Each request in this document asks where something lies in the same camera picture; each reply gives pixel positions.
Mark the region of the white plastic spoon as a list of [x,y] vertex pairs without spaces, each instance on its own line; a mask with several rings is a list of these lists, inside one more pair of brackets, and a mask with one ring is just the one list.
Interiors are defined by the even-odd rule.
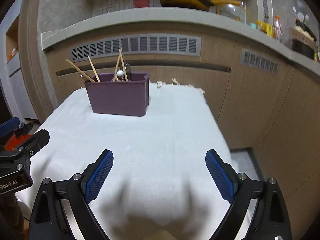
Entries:
[[117,77],[118,78],[121,78],[121,77],[123,77],[124,76],[124,71],[123,70],[118,70],[117,71]]

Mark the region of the long wooden chopstick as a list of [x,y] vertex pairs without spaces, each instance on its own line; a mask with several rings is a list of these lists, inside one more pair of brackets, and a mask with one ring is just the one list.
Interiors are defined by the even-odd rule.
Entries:
[[85,77],[90,82],[95,82],[89,75],[87,75],[84,71],[82,71],[79,67],[77,67],[74,63],[72,63],[69,59],[66,59],[66,62],[69,63],[77,72],[79,72],[83,77]]

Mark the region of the grey kitchen countertop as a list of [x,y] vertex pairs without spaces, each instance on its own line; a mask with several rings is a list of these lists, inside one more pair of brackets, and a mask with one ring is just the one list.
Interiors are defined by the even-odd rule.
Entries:
[[107,27],[134,23],[173,23],[191,24],[196,27],[208,27],[236,34],[257,42],[283,56],[296,67],[302,67],[319,76],[319,63],[292,51],[275,39],[251,28],[249,25],[225,16],[198,10],[178,8],[138,8],[128,9],[95,16],[61,30],[47,31],[41,34],[41,48],[45,50],[71,37]]

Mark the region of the white table cloth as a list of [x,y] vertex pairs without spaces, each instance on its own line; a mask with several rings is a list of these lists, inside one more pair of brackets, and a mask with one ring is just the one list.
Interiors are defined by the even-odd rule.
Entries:
[[31,159],[33,185],[18,192],[32,207],[44,178],[71,178],[105,149],[114,163],[95,217],[111,239],[143,239],[158,230],[176,239],[209,239],[226,214],[205,156],[214,149],[237,167],[203,93],[178,85],[149,87],[146,115],[95,114],[85,89],[74,91],[42,124],[49,143]]

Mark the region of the small grey ventilation grille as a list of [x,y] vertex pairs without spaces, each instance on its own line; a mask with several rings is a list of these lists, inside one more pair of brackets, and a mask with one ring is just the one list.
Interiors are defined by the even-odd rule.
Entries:
[[241,53],[240,63],[244,66],[257,68],[275,74],[278,70],[278,64],[264,55],[257,54],[247,49]]

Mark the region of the purple plastic utensil holder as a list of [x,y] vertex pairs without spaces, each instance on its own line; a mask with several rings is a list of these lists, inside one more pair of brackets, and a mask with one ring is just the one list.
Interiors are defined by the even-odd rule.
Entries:
[[130,81],[113,81],[112,73],[99,75],[100,82],[86,81],[92,107],[98,114],[144,116],[149,105],[148,72],[133,72]]

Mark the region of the orange capped bottle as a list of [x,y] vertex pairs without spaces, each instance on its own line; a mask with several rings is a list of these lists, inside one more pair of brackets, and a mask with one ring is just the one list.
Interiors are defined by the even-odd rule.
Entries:
[[279,42],[282,39],[282,25],[280,23],[280,17],[278,15],[274,16],[272,25],[272,37]]

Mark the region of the yellow handled pan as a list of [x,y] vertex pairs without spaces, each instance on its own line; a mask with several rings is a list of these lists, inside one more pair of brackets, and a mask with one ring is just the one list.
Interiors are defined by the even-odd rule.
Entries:
[[209,11],[213,6],[233,5],[244,7],[243,2],[235,0],[159,0],[162,7],[185,8]]

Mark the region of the black bowl on counter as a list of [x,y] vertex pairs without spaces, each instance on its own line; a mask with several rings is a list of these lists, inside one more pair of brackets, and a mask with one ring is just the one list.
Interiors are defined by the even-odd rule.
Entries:
[[312,60],[317,55],[317,38],[311,29],[299,19],[296,19],[295,27],[289,28],[292,40],[292,50]]

